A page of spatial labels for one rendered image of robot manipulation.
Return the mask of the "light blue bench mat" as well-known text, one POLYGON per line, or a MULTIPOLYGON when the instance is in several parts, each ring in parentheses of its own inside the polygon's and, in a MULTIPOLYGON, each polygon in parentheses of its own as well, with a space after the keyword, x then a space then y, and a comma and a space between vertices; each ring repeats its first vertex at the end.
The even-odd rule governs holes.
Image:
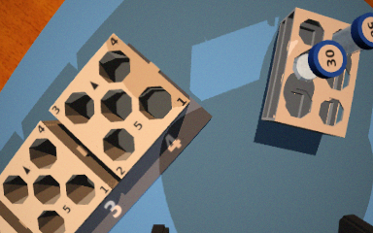
POLYGON ((0 175, 115 34, 212 118, 108 233, 338 233, 373 225, 373 50, 345 138, 262 120, 281 21, 353 23, 364 0, 65 0, 0 92, 0 175))

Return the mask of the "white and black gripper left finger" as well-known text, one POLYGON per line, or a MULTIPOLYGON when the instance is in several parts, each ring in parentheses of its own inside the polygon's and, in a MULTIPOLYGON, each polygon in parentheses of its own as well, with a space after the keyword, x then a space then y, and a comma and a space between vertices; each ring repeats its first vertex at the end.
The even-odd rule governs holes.
POLYGON ((164 224, 154 224, 151 233, 169 233, 169 227, 164 224))

